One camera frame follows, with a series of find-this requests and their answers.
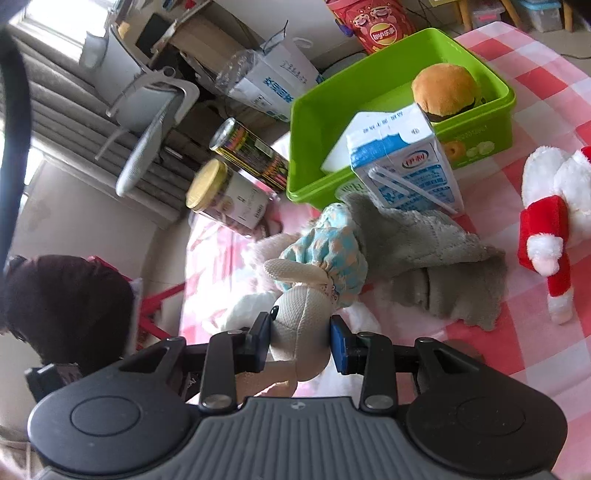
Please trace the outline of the beige plush doll blue dress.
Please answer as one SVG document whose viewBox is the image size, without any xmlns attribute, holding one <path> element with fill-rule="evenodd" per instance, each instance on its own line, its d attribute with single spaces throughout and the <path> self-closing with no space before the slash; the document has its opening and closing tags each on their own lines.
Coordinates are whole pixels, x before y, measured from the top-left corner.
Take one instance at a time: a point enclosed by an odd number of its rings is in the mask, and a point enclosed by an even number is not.
<svg viewBox="0 0 591 480">
<path fill-rule="evenodd" d="M 249 262 L 259 292 L 242 297 L 222 328 L 250 327 L 269 307 L 279 312 L 263 371 L 236 376 L 238 400 L 262 392 L 290 397 L 329 365 L 329 318 L 356 302 L 366 283 L 361 235 L 349 207 L 332 203 L 300 233 L 257 241 Z"/>
</svg>

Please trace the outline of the grey fuzzy cloth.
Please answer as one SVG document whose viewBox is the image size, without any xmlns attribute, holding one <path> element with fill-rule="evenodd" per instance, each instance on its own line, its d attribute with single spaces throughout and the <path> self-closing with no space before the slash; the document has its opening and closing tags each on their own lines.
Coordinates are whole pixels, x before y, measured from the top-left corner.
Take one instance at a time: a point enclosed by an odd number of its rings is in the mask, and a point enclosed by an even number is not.
<svg viewBox="0 0 591 480">
<path fill-rule="evenodd" d="M 440 319 L 496 328 L 505 293 L 505 252 L 448 215 L 385 208 L 367 193 L 342 198 L 368 261 L 367 282 L 387 299 Z"/>
</svg>

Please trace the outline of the white plush santa toy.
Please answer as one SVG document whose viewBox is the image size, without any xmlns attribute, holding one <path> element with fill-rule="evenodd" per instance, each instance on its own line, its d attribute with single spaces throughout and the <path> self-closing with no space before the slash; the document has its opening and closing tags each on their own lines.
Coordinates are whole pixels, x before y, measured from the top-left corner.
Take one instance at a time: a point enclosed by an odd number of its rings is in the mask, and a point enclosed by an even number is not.
<svg viewBox="0 0 591 480">
<path fill-rule="evenodd" d="M 566 323 L 574 308 L 567 249 L 590 238 L 590 148 L 537 148 L 524 165 L 521 198 L 519 263 L 546 279 L 550 318 Z"/>
</svg>

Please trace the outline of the plush hamburger toy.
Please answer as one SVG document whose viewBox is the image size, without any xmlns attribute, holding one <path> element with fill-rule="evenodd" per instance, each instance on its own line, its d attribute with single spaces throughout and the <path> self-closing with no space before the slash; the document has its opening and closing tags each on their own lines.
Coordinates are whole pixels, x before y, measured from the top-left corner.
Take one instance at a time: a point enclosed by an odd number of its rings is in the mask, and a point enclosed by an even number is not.
<svg viewBox="0 0 591 480">
<path fill-rule="evenodd" d="M 414 101 L 431 122 L 442 122 L 474 108 L 479 86 L 463 66 L 438 63 L 423 69 L 413 80 Z"/>
</svg>

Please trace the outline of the gold lid cookie jar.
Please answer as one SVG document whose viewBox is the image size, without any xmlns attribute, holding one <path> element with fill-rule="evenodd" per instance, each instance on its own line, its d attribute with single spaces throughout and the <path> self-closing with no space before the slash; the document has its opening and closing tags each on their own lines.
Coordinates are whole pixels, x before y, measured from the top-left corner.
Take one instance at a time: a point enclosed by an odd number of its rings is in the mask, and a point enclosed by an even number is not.
<svg viewBox="0 0 591 480">
<path fill-rule="evenodd" d="M 211 159 L 193 178 L 185 205 L 242 236 L 253 236 L 262 224 L 270 197 L 223 161 Z"/>
</svg>

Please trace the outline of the green plastic bin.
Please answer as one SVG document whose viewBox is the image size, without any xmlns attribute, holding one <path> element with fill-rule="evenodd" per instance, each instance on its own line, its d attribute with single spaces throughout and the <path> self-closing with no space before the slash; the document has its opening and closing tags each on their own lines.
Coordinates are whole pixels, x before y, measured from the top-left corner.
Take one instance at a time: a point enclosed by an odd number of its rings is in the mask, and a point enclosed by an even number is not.
<svg viewBox="0 0 591 480">
<path fill-rule="evenodd" d="M 428 28 L 363 58 L 294 102 L 287 198 L 317 209 L 335 202 L 339 187 L 356 177 L 349 169 L 325 174 L 321 166 L 353 116 L 397 111 L 412 104 L 412 81 L 437 63 L 465 67 L 479 87 L 473 109 L 434 126 L 438 139 L 453 147 L 453 167 L 509 149 L 511 111 L 516 104 L 513 89 L 456 40 Z"/>
</svg>

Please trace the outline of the white blue milk carton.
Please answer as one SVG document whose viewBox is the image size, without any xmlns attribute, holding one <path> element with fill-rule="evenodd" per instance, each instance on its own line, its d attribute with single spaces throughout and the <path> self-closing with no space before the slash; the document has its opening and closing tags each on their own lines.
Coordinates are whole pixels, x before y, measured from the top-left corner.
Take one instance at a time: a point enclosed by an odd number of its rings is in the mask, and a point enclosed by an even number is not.
<svg viewBox="0 0 591 480">
<path fill-rule="evenodd" d="M 464 212 L 444 148 L 418 104 L 356 114 L 346 129 L 346 147 L 353 173 L 383 206 Z"/>
</svg>

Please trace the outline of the black yellow tin can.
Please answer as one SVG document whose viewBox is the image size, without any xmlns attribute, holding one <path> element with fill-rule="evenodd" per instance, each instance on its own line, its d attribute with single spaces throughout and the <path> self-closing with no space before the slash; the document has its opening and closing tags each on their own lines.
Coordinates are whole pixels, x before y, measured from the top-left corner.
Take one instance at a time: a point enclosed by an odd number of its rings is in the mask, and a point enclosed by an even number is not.
<svg viewBox="0 0 591 480">
<path fill-rule="evenodd" d="M 287 190 L 287 159 L 235 118 L 219 126 L 209 148 L 277 193 Z"/>
</svg>

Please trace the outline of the grey office chair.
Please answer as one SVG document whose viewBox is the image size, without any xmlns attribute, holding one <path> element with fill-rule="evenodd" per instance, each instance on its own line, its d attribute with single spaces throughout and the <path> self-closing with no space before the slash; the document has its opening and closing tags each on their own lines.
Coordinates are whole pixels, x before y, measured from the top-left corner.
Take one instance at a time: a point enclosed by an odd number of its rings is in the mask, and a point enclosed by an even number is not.
<svg viewBox="0 0 591 480">
<path fill-rule="evenodd" d="M 107 117 L 118 124 L 95 157 L 101 158 L 123 134 L 139 136 L 116 182 L 115 191 L 123 197 L 147 172 L 169 131 L 197 102 L 200 90 L 177 78 L 172 67 L 151 70 L 136 61 L 112 26 L 102 37 L 86 35 L 79 65 L 108 105 Z"/>
</svg>

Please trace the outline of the wooden desk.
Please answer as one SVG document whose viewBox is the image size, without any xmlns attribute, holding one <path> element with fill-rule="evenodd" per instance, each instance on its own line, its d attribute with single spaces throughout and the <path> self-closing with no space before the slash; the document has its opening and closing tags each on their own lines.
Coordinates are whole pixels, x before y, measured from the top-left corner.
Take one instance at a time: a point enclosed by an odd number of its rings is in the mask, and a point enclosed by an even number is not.
<svg viewBox="0 0 591 480">
<path fill-rule="evenodd" d="M 141 64 L 171 66 L 212 95 L 221 94 L 215 80 L 231 57 L 262 42 L 219 1 L 118 1 L 112 21 Z"/>
</svg>

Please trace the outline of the pink checkered tablecloth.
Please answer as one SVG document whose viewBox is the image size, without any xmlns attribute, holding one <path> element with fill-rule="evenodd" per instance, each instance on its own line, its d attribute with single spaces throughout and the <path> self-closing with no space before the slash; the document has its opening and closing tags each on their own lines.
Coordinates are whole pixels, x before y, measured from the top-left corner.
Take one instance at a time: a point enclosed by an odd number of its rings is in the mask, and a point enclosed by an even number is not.
<svg viewBox="0 0 591 480">
<path fill-rule="evenodd" d="M 495 329 L 436 320 L 363 294 L 363 310 L 394 340 L 463 340 L 497 370 L 549 395 L 568 421 L 555 471 L 590 474 L 590 79 L 502 23 L 460 39 L 516 93 L 514 144 L 459 172 L 459 222 L 502 249 L 507 291 Z"/>
</svg>

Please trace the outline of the red chips bucket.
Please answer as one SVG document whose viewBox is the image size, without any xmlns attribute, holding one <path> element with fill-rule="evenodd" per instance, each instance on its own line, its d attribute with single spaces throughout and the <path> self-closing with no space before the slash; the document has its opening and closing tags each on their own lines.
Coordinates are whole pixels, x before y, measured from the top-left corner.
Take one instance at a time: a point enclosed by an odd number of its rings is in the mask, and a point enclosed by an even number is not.
<svg viewBox="0 0 591 480">
<path fill-rule="evenodd" d="M 342 33 L 356 37 L 367 53 L 378 52 L 416 32 L 397 0 L 325 1 Z"/>
</svg>

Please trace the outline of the clear storage box pink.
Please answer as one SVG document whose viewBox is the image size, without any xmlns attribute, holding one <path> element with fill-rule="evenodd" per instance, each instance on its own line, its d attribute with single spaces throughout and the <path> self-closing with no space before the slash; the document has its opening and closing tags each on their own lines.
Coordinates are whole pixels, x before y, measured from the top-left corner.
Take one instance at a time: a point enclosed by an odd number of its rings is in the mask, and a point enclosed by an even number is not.
<svg viewBox="0 0 591 480">
<path fill-rule="evenodd" d="M 500 21 L 506 11 L 499 0 L 476 0 L 470 3 L 471 20 L 474 28 L 480 28 L 490 23 Z"/>
</svg>

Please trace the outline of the clear storage box blue lid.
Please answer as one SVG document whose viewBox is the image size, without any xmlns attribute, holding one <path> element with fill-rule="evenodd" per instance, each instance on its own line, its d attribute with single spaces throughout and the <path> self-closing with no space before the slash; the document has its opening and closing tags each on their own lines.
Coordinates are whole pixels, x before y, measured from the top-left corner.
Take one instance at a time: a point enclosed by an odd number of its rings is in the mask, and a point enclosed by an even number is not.
<svg viewBox="0 0 591 480">
<path fill-rule="evenodd" d="M 519 13 L 538 32 L 546 33 L 563 29 L 560 1 L 516 2 Z"/>
</svg>

